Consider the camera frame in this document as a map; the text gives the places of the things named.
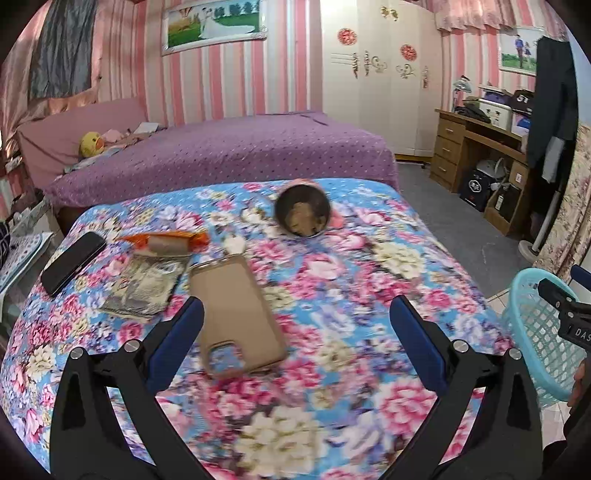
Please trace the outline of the person's right hand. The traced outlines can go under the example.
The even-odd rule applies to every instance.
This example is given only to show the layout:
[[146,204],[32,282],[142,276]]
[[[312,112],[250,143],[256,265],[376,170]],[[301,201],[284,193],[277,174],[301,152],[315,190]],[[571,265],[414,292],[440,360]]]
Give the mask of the person's right hand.
[[573,388],[572,388],[569,400],[567,402],[567,406],[569,408],[574,408],[578,404],[578,402],[580,401],[580,399],[585,391],[584,380],[586,377],[586,365],[587,365],[587,362],[585,360],[583,360],[579,364],[579,366],[573,376],[573,380],[574,380]]

